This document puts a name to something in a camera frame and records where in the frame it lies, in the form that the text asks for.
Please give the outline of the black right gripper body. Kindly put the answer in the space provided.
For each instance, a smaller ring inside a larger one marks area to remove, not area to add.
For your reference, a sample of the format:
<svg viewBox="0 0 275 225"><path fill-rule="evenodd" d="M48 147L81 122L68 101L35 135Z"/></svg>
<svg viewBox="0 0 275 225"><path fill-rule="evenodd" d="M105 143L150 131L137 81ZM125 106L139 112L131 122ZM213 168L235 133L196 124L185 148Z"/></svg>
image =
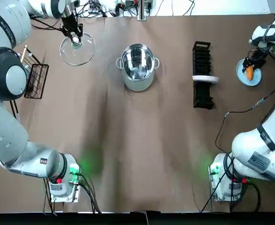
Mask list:
<svg viewBox="0 0 275 225"><path fill-rule="evenodd" d="M253 53L254 60L264 60L268 55L267 47L257 47L257 49Z"/></svg>

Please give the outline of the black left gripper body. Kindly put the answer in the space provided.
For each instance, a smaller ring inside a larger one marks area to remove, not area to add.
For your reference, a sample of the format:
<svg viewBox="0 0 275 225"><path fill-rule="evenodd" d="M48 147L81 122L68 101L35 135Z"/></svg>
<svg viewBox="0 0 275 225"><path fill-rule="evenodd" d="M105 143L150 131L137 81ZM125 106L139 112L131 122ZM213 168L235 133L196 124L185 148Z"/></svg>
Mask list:
<svg viewBox="0 0 275 225"><path fill-rule="evenodd" d="M61 21L62 21L61 27L63 29L65 29L66 31L70 31L70 32L77 32L78 23L76 20L76 16L74 14L71 14L67 17L62 17Z"/></svg>

